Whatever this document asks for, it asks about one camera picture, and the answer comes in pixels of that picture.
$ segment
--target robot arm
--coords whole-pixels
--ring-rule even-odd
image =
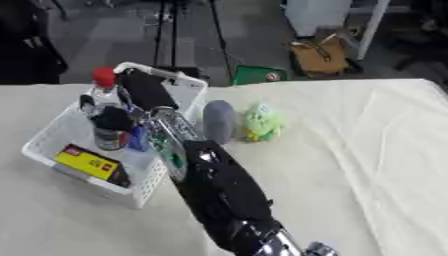
[[[125,69],[120,71],[125,76],[130,75]],[[168,74],[168,78],[179,75],[167,71],[156,73]],[[126,91],[132,92],[132,84],[141,86],[142,81],[121,81],[121,86],[127,90],[121,90],[120,98],[127,104],[135,102],[136,95]],[[167,165],[180,195],[219,247],[237,256],[337,255],[321,243],[312,243],[308,249],[301,250],[282,224],[273,218],[272,201],[249,173],[216,142],[199,134],[176,110],[168,92],[161,93],[160,87],[157,106],[140,111],[146,113],[143,120],[150,141]],[[163,104],[160,103],[161,94],[165,94]]]

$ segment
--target table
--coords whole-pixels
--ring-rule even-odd
[[[142,210],[131,210],[79,189],[80,181],[20,154],[29,138],[87,88],[0,87],[0,254],[226,255],[206,237],[168,179]],[[447,178],[440,164],[448,160],[443,151],[435,150],[448,145],[443,134],[448,130],[448,104],[434,84],[425,80],[282,82],[211,88],[209,99],[225,99],[237,110],[263,100],[285,115],[287,126],[276,140],[256,146],[233,141],[226,148],[274,200],[275,216],[302,246],[318,240],[343,256],[448,255],[440,243],[448,230],[442,229],[448,211],[446,194],[441,192]],[[388,118],[395,121],[389,124]],[[417,121],[434,130],[432,137]],[[409,131],[395,129],[406,125]],[[419,144],[409,141],[433,145],[434,150],[422,160],[416,155]],[[389,146],[400,150],[389,152]],[[411,158],[405,158],[406,152]],[[412,186],[415,179],[397,182],[404,176],[390,172],[395,169],[419,178],[424,189]],[[421,176],[422,170],[437,176]],[[403,200],[393,204],[388,195]],[[442,201],[434,204],[432,199]],[[397,205],[406,214],[399,214]],[[432,218],[421,218],[429,213]]]

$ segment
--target plastic basket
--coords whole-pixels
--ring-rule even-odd
[[[178,75],[176,84],[178,86],[164,86],[177,101],[180,106],[179,111],[194,124],[202,116],[207,83],[185,75]],[[121,161],[129,174],[131,187],[123,188],[57,164],[54,161],[56,155],[70,143]],[[167,172],[161,158],[152,148],[147,152],[132,149],[106,152],[96,147],[93,142],[92,125],[79,110],[78,102],[70,105],[26,143],[22,153],[58,171],[82,179],[86,181],[87,186],[101,195],[132,208],[143,207]]]

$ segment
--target chair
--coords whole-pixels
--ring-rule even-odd
[[[0,1],[0,83],[59,83],[68,69],[48,37],[48,13],[29,0]]]
[[[416,1],[414,10],[422,16],[432,17],[429,23],[434,26],[422,26],[418,38],[410,39],[405,34],[394,36],[389,48],[408,55],[395,65],[395,69],[402,71],[417,62],[438,62],[448,69],[448,34],[442,27],[448,25],[448,3],[445,0]],[[444,76],[444,83],[448,84],[448,76]]]

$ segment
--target floor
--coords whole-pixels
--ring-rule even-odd
[[[87,7],[83,0],[60,1],[68,10],[70,19],[62,22],[58,12],[51,10],[50,33],[70,65],[62,83],[90,82],[91,70],[98,66],[113,67],[124,61],[153,65],[157,28],[154,14],[158,12],[158,1],[115,9],[107,8],[101,2]],[[279,2],[217,1],[233,70],[239,64],[267,66],[288,71],[291,79],[303,79],[295,76],[290,67],[288,42],[293,39],[293,31],[279,8]],[[200,67],[210,78],[211,86],[228,86],[208,1],[193,0],[179,23],[178,65]],[[170,26],[165,26],[159,59],[161,65],[170,64],[170,35]],[[440,82],[440,72],[445,72],[432,64],[417,64],[405,72],[397,72],[393,66],[401,57],[386,50],[377,40],[361,63],[365,69],[363,74],[336,79],[423,77]]]

